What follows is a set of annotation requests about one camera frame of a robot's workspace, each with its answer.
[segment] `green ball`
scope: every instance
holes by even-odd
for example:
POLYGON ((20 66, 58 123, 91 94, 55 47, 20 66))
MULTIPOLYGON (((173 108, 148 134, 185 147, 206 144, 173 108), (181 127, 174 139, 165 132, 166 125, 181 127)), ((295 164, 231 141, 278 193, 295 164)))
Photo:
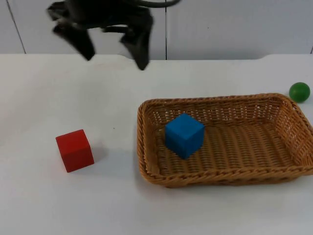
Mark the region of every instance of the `green ball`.
POLYGON ((309 98, 310 93, 309 86, 304 82, 297 82, 289 89, 290 98, 297 103, 306 101, 309 98))

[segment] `black cable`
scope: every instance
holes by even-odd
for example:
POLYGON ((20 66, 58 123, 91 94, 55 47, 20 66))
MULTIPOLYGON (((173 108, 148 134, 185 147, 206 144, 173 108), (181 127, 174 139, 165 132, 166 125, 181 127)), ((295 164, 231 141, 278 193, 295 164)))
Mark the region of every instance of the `black cable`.
POLYGON ((149 8, 165 8, 169 6, 174 6, 177 3, 179 3, 181 0, 172 0, 167 2, 151 2, 151 1, 145 1, 145 0, 132 0, 134 4, 138 6, 144 6, 149 8))

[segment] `basket rim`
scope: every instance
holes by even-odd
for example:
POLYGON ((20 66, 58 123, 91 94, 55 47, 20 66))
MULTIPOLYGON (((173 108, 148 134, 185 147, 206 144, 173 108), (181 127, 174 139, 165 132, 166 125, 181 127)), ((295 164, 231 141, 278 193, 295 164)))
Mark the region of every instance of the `basket rim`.
POLYGON ((164 104, 182 104, 182 103, 198 103, 201 101, 230 101, 230 100, 247 100, 247 99, 268 99, 268 98, 279 98, 286 102, 288 108, 294 110, 301 119, 301 124, 306 126, 303 131, 311 137, 313 142, 313 128, 310 125, 307 118, 302 113, 299 106, 292 101, 289 97, 279 93, 267 93, 267 94, 251 94, 251 95, 230 95, 230 96, 217 96, 217 97, 200 97, 200 98, 161 98, 161 99, 150 99, 144 101, 137 112, 137 156, 139 162, 139 170, 141 175, 150 183, 158 185, 171 185, 177 182, 180 183, 196 183, 197 181, 217 181, 232 178, 240 178, 249 174, 249 176, 257 178, 272 178, 272 174, 279 177, 299 177, 301 175, 313 174, 313 165, 308 166, 285 166, 285 167, 244 167, 244 168, 233 168, 233 169, 209 169, 207 171, 199 171, 195 173, 179 173, 172 175, 162 175, 150 172, 147 169, 147 161, 145 156, 145 134, 144 134, 144 113, 146 108, 151 105, 164 104))

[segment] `white table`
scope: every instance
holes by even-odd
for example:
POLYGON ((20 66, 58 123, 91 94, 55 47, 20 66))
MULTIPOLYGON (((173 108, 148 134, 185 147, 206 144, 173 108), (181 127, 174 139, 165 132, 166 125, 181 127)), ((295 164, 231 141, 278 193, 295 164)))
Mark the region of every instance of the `white table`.
MULTIPOLYGON (((136 113, 150 98, 313 87, 313 56, 152 61, 0 55, 1 235, 311 234, 313 177, 168 189, 138 171, 136 113), (55 137, 84 129, 96 163, 66 173, 55 137)), ((300 105, 313 121, 313 99, 300 105)))

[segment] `blue cube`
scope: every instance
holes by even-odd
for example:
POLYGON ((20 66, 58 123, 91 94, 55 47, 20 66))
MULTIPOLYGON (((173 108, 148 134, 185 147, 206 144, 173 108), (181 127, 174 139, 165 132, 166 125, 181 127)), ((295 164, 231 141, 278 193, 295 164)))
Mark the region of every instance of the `blue cube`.
POLYGON ((201 148, 204 125, 188 114, 182 114, 165 126, 165 145, 186 160, 201 148))

